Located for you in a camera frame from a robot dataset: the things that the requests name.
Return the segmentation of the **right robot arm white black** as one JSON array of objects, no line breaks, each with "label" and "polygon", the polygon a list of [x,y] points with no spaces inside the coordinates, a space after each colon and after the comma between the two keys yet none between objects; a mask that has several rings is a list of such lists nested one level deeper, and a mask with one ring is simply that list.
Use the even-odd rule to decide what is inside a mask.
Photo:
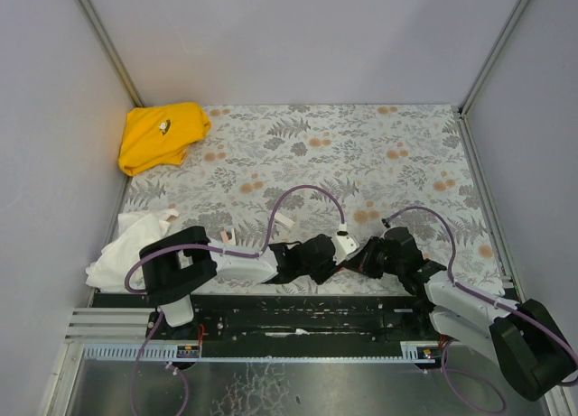
[{"label": "right robot arm white black", "polygon": [[487,357],[529,401],[577,370],[576,355],[542,303],[503,299],[451,279],[446,266],[424,258],[404,227],[372,236],[352,258],[350,269],[374,279],[394,275],[406,292],[430,308],[436,332]]}]

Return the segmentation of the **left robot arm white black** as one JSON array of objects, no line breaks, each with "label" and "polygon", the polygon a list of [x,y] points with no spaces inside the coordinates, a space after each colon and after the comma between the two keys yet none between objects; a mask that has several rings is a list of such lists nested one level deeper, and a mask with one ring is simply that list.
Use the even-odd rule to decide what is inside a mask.
[{"label": "left robot arm white black", "polygon": [[138,292],[131,278],[140,270],[147,302],[164,314],[169,327],[178,328],[193,322],[191,294],[216,277],[285,284],[307,275],[321,284],[358,248],[345,224],[333,236],[268,244],[261,251],[212,240],[202,226],[191,226],[142,248],[125,286]]}]

